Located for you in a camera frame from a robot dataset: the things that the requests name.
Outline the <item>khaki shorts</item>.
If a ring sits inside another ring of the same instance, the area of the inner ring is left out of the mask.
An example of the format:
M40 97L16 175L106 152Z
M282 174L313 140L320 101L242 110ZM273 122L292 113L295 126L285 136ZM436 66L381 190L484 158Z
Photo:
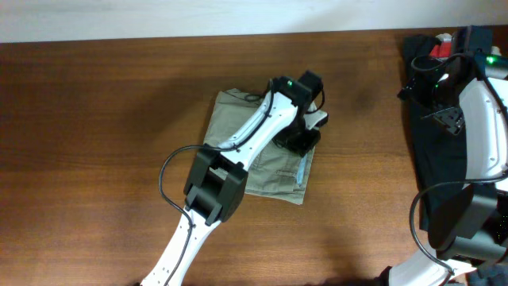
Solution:
M208 145L217 146L250 118L260 104L259 99L238 89L220 91L204 137ZM273 142L253 161L245 192L301 205L306 193L314 149L301 157Z

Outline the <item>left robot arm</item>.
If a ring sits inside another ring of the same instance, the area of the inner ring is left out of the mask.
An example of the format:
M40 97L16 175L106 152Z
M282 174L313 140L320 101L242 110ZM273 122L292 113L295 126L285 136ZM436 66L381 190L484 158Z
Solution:
M183 189L185 202L176 208L179 224L140 286L183 283L205 240L239 207L248 170L270 142L301 157L315 147L329 118L314 105L324 94L321 77L311 71L299 79L275 77L254 115L230 138L218 146L193 145L197 153Z

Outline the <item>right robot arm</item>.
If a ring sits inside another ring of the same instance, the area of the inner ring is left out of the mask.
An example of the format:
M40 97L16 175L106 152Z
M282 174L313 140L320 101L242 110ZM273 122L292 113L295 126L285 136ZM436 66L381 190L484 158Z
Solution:
M507 58L491 30L416 35L402 43L400 90L417 176L412 235L426 243L379 285L507 282Z

